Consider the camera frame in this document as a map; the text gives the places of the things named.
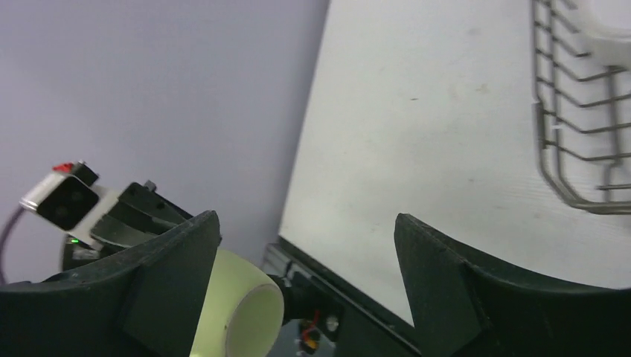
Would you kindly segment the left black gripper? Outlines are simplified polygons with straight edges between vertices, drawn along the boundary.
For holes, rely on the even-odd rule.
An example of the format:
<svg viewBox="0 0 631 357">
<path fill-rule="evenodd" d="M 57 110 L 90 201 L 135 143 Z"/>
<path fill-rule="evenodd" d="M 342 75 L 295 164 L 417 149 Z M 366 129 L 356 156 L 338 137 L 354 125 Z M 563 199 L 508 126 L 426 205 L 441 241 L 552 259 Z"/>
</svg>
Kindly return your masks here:
<svg viewBox="0 0 631 357">
<path fill-rule="evenodd" d="M 156 190 L 152 181 L 131 183 L 91 228 L 91 237 L 109 249 L 127 249 L 192 218 Z"/>
</svg>

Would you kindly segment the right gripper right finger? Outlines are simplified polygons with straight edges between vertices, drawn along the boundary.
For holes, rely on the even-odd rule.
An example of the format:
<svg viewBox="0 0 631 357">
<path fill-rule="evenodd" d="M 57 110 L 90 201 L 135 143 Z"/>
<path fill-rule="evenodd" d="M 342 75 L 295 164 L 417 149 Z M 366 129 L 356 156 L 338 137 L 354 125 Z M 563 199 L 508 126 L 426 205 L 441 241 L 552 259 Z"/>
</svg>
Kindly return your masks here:
<svg viewBox="0 0 631 357">
<path fill-rule="evenodd" d="M 630 291 L 549 277 L 407 213 L 394 243 L 423 356 L 628 356 Z"/>
</svg>

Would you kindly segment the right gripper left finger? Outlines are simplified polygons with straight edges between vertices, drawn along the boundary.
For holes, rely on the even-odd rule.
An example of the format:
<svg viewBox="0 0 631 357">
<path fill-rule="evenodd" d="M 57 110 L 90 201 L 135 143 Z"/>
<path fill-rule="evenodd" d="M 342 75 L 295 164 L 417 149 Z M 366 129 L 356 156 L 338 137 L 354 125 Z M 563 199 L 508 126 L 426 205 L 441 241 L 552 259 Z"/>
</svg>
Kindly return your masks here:
<svg viewBox="0 0 631 357">
<path fill-rule="evenodd" d="M 206 211 L 40 283 L 1 288 L 3 356 L 188 356 L 221 241 Z"/>
</svg>

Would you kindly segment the green mug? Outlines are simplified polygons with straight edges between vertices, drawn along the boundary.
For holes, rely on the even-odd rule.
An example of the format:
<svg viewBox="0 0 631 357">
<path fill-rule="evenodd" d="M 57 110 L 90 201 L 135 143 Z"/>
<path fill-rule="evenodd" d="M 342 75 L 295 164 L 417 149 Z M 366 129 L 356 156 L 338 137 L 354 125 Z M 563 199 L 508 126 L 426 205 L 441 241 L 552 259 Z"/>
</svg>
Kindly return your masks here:
<svg viewBox="0 0 631 357">
<path fill-rule="evenodd" d="M 278 284 L 248 260 L 220 249 L 190 354 L 267 356 L 283 317 L 284 298 Z"/>
</svg>

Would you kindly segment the white scalloped black-rimmed dish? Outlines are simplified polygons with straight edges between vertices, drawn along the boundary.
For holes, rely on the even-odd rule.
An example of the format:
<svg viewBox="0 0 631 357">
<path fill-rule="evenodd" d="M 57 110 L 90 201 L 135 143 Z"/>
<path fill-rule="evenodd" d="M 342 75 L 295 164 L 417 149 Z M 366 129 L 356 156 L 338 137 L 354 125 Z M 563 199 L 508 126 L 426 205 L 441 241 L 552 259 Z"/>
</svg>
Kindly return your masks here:
<svg viewBox="0 0 631 357">
<path fill-rule="evenodd" d="M 571 14 L 598 63 L 630 69 L 630 0 L 574 1 Z"/>
</svg>

